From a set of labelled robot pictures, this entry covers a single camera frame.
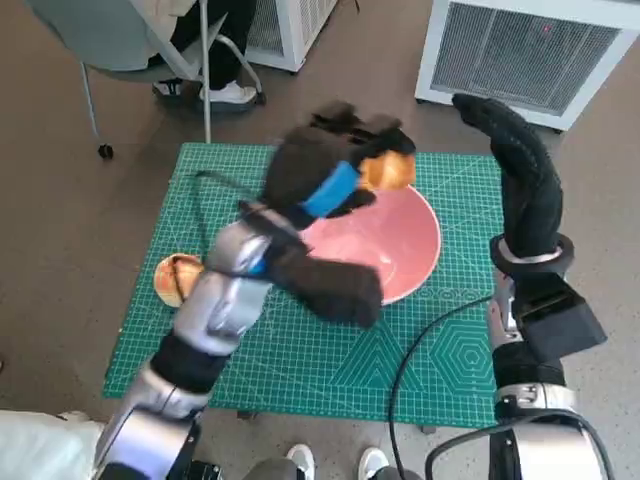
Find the blue strap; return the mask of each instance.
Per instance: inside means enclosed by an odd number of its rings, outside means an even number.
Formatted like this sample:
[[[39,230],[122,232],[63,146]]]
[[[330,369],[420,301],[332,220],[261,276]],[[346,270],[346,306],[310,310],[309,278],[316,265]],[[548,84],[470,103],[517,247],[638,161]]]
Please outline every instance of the blue strap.
[[[338,163],[333,173],[300,206],[311,216],[326,217],[358,188],[360,173],[349,162]]]

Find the shoe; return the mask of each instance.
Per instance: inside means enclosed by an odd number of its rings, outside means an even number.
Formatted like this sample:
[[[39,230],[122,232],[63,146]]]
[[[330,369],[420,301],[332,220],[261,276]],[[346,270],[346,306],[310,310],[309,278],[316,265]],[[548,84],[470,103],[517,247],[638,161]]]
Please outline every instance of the shoe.
[[[316,477],[316,463],[313,460],[311,449],[302,443],[294,445],[287,452],[287,458],[297,465],[304,473],[305,480],[314,480]]]
[[[209,103],[214,111],[246,110],[257,96],[255,88],[241,87],[233,81],[220,90],[209,90]],[[200,100],[204,101],[204,88],[200,89]]]
[[[370,480],[376,473],[388,466],[389,460],[382,450],[375,447],[367,448],[360,457],[358,480]]]
[[[164,82],[156,82],[151,87],[153,93],[162,100],[179,99],[182,94],[182,80],[176,78],[174,80],[166,80]]]

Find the green cutting mat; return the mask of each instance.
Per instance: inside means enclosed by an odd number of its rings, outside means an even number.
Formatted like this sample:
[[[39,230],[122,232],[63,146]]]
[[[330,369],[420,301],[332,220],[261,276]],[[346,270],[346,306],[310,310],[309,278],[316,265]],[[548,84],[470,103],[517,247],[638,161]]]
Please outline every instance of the green cutting mat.
[[[156,296],[156,264],[174,252],[202,254],[193,178],[216,169],[258,191],[272,147],[186,144],[104,385],[121,397],[140,364],[171,327],[174,310]],[[417,156],[417,188],[438,215],[442,253],[429,280],[383,309],[369,331],[323,323],[275,289],[215,387],[211,406],[255,412],[384,420],[403,352],[438,315],[492,290],[488,241],[501,231],[500,185],[489,157]],[[237,193],[200,179],[207,238],[234,221]],[[451,318],[427,337],[405,374],[398,421],[478,427],[492,423],[494,383],[483,306]]]

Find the chair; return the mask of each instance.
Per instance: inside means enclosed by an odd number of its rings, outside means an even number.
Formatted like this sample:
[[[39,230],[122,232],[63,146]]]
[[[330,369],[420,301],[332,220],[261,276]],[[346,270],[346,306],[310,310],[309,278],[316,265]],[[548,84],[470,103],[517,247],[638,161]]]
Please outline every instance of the chair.
[[[235,43],[220,34],[226,16],[208,26],[208,0],[199,0],[201,36],[182,53],[171,42],[158,36],[138,1],[26,0],[35,15],[80,61],[91,127],[100,145],[98,153],[103,159],[113,158],[113,148],[102,141],[98,130],[87,66],[109,77],[129,82],[154,83],[174,77],[201,81],[204,86],[207,143],[211,143],[208,52],[214,41],[231,49],[255,82],[257,102],[266,102],[260,79],[251,65]],[[160,53],[166,64],[148,66],[149,44]]]

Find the black pants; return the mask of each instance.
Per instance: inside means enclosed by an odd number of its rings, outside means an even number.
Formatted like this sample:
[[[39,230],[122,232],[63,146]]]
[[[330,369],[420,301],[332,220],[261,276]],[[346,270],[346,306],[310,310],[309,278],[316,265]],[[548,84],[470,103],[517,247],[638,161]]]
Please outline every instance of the black pants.
[[[247,48],[247,36],[256,12],[256,0],[209,0],[207,5],[209,25],[227,14],[220,33],[229,37],[242,53]],[[196,0],[184,17],[179,17],[171,43],[182,51],[200,37],[200,4]],[[149,59],[149,66],[159,65],[164,60],[160,54]],[[209,49],[209,82],[212,90],[220,90],[234,81],[242,68],[229,48],[214,42]]]

